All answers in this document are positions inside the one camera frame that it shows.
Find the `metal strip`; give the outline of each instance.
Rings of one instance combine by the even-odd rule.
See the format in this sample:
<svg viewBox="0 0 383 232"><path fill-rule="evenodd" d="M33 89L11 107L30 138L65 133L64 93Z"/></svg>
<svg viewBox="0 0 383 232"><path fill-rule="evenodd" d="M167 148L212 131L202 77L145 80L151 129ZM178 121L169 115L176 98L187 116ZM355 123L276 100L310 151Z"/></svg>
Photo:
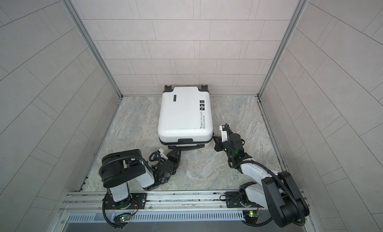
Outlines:
<svg viewBox="0 0 383 232"><path fill-rule="evenodd" d="M262 95L264 94L266 86L267 86L268 82L270 81L271 75L273 74L276 66L278 65L278 62L282 56L283 50L285 50L287 43L290 40L291 35L293 34L293 31L294 31L296 25L298 24L299 17L301 16L307 2L308 2L308 0L299 0L297 6L295 8L294 14L290 20L290 23L289 23L289 25L285 31L285 35L283 36L281 44L279 45L279 48L275 54L273 62L271 63L271 66L270 66L270 68L266 74L265 81L263 82L261 90L259 91L259 94L258 94L259 98L261 98Z"/></svg>
<svg viewBox="0 0 383 232"><path fill-rule="evenodd" d="M90 37L88 31L86 30L84 24L82 23L82 20L80 19L79 15L76 12L76 9L74 8L72 2L70 0L61 0L63 3L65 9L67 10L70 18L73 20L74 24L76 25L77 29L79 30L82 38L84 39L85 43L88 45L88 48L92 55L94 56L96 62L100 66L100 69L104 72L104 74L107 76L109 82L114 87L117 95L122 98L122 93L120 89L118 88L116 82L114 81L108 67L106 66L104 60L102 59L100 53L98 52L96 46L93 43L92 38Z"/></svg>

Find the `marble floor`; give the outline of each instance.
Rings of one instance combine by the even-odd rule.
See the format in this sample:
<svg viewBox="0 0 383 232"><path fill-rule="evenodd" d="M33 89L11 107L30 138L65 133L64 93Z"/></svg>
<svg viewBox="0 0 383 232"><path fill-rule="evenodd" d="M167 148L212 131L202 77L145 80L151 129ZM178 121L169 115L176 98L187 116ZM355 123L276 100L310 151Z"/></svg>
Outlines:
<svg viewBox="0 0 383 232"><path fill-rule="evenodd" d="M246 141L245 152L268 168L281 171L256 97L211 95L210 100L215 134L219 134L220 125L229 124L232 131ZM158 139L160 106L160 96L123 98L83 191L106 191L98 169L101 159L109 153L138 148L148 160L158 148L163 148L165 154L170 151ZM229 168L226 154L216 152L212 142L208 147L182 152L177 173L156 190L238 189L249 181L250 177ZM142 190L136 180L129 181L128 185L131 191Z"/></svg>

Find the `suitcase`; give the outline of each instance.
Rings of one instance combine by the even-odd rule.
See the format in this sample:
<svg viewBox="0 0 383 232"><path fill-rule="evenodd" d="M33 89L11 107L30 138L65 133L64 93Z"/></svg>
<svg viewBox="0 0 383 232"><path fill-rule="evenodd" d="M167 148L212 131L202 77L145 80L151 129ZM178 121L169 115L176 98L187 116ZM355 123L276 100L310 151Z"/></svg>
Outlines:
<svg viewBox="0 0 383 232"><path fill-rule="evenodd" d="M192 150L208 146L213 138L208 85L165 86L158 136L169 149Z"/></svg>

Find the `robotic arm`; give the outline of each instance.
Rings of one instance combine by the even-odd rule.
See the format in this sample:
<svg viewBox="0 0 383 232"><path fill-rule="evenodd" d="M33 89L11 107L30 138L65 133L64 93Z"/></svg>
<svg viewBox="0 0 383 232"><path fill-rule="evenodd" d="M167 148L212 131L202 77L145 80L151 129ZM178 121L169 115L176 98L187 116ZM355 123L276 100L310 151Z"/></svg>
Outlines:
<svg viewBox="0 0 383 232"><path fill-rule="evenodd" d="M220 127L221 137L214 136L214 149L227 154L230 168L250 176L255 182L240 186L239 197L243 205L255 202L270 212L275 223L284 227L290 223L303 226L309 208L289 172L271 171L251 159L243 149L245 141L232 133L228 124Z"/></svg>

